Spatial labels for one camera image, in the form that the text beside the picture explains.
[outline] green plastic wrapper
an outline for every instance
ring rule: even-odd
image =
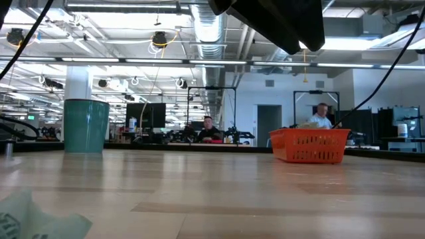
[[[12,193],[0,202],[0,239],[81,239],[91,226],[78,214],[59,218],[42,212],[30,190]]]

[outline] door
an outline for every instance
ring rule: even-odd
[[[257,125],[257,146],[267,147],[269,132],[282,126],[282,106],[258,106]]]

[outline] orange plastic basket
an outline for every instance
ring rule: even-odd
[[[273,154],[288,163],[340,163],[350,129],[278,129]]]

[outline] person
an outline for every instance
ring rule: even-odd
[[[317,127],[322,127],[326,129],[332,128],[331,121],[326,117],[327,115],[327,104],[320,103],[317,105],[317,113],[314,114],[311,118],[309,118],[309,123],[317,123]]]
[[[213,126],[213,119],[210,116],[204,117],[204,129],[198,135],[198,142],[223,139],[222,133]]]

